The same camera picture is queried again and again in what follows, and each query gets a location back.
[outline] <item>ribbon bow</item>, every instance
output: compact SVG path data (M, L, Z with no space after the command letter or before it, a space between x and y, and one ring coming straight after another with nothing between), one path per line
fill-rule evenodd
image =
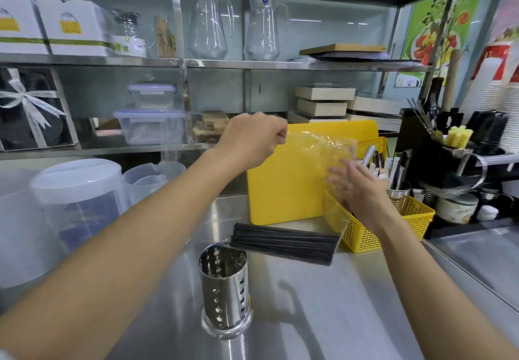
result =
M9 102L6 105L0 105L0 107L4 109L11 109L19 104L22 104L27 116L31 117L34 121L36 121L43 129L45 129L47 126L50 126L50 124L45 119L43 114L36 108L36 106L40 107L42 110L45 110L58 118L60 115L66 115L64 112L57 109L56 107L51 106L49 103L44 102L41 99L38 99L56 99L56 91L27 91L22 82L20 81L20 73L18 72L18 69L7 70L11 75L11 80L9 81L9 84L17 92L0 91L0 98L12 99L11 102Z

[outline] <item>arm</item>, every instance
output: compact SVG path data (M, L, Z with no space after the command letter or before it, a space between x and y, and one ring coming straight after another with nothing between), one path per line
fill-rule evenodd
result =
M354 162L328 182L380 240L409 323L427 360L510 360L519 349L485 318L416 239L385 185Z
M0 319L0 348L19 360L101 359L115 345L230 180L284 142L287 122L234 117L185 173L69 256Z

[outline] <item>hand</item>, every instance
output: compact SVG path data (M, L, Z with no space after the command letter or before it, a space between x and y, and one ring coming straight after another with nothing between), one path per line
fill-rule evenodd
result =
M390 226L392 219L401 219L386 193L386 182L375 177L359 162L341 160L340 167L330 167L327 177L339 200L346 201L355 217L377 237Z
M258 167L287 139L287 121L257 112L233 117L214 149L239 164L240 171Z

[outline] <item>wooden cutting board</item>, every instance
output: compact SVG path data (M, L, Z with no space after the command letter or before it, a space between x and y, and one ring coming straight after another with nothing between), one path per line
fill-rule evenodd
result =
M299 55L329 53L330 51L362 51L370 53L381 53L386 51L386 47L376 44L369 45L355 43L334 43L327 46L305 48L304 50L299 51Z
M333 149L316 148L318 143L312 140L312 134L361 141L376 139L378 129L375 121L290 124L287 143L276 147L260 167L247 171L253 224L272 225L323 215L324 178L337 156ZM359 145L358 158L368 145Z

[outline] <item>yellow plastic basket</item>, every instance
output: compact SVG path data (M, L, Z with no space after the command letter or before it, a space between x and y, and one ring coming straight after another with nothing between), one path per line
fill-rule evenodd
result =
M435 211L417 199L407 196L400 214L421 240ZM378 238L327 191L324 193L324 219L337 233L344 231L342 240L353 252L360 253L381 248Z

